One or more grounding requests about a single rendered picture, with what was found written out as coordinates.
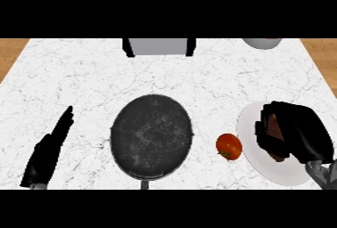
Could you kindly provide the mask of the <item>grey appliance with black posts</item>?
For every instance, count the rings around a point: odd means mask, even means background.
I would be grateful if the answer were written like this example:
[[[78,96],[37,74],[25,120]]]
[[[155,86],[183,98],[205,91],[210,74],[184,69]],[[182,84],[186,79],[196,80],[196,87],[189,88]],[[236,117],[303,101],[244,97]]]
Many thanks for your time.
[[[196,48],[195,38],[124,38],[127,57],[137,55],[184,55],[190,57]]]

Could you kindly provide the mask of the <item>dark grey frying pan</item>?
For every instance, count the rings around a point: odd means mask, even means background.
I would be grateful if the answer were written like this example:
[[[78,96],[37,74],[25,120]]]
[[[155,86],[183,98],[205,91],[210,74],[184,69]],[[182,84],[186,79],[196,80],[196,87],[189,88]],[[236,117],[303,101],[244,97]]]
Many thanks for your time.
[[[142,190],[182,166],[192,138],[186,109],[171,97],[143,95],[121,109],[111,127],[111,152],[122,172],[140,180]]]

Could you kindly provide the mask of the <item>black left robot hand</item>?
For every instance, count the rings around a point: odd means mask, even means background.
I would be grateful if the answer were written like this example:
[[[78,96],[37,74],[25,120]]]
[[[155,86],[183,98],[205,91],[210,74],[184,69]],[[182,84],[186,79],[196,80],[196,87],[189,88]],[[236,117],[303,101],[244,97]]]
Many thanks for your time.
[[[19,184],[20,187],[29,188],[34,184],[49,184],[54,173],[60,148],[66,139],[69,127],[74,124],[72,117],[72,107],[68,107],[57,119],[53,132],[43,137],[34,146]]]

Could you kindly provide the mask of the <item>grey round bowl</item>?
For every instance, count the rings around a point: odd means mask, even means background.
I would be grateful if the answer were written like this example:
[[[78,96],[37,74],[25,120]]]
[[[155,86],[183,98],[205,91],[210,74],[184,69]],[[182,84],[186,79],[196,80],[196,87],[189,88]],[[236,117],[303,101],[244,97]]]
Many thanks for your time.
[[[260,50],[269,50],[281,43],[279,38],[244,38],[245,43]]]

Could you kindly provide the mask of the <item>brown sweet potato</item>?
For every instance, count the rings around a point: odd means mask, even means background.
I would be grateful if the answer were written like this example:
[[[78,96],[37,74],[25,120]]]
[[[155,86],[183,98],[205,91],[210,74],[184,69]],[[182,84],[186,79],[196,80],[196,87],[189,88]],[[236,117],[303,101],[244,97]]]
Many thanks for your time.
[[[269,120],[267,120],[266,135],[270,137],[270,148],[267,149],[267,153],[276,162],[284,162],[285,160],[285,154],[282,151],[284,138],[282,138],[282,132],[281,132],[276,116],[273,114],[270,114]]]

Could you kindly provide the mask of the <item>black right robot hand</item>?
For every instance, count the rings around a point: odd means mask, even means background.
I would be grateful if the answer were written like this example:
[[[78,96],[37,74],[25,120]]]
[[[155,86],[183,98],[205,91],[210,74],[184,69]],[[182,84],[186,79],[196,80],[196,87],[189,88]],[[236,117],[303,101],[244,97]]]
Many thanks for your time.
[[[263,105],[260,121],[255,122],[258,147],[264,151],[270,148],[270,137],[266,135],[270,114],[276,116],[282,132],[285,157],[294,156],[301,164],[313,160],[329,164],[334,154],[331,137],[316,112],[306,106],[288,102]]]

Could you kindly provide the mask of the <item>white plate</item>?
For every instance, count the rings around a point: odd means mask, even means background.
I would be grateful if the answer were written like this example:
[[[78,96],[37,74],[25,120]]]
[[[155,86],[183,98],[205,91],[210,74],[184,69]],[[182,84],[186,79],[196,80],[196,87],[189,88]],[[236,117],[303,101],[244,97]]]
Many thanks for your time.
[[[263,105],[270,101],[252,102],[242,109],[236,120],[236,136],[242,143],[242,152],[250,165],[258,174],[273,183],[294,187],[312,180],[306,166],[294,156],[284,162],[276,162],[269,153],[258,147],[255,136],[255,122],[260,121]]]

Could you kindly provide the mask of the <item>red tomato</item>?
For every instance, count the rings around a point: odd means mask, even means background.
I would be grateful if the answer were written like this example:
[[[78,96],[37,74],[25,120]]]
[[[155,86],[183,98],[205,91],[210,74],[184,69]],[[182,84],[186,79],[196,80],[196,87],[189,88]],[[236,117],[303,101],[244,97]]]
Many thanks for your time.
[[[242,153],[242,144],[233,134],[221,134],[216,141],[217,153],[227,161],[236,160]]]

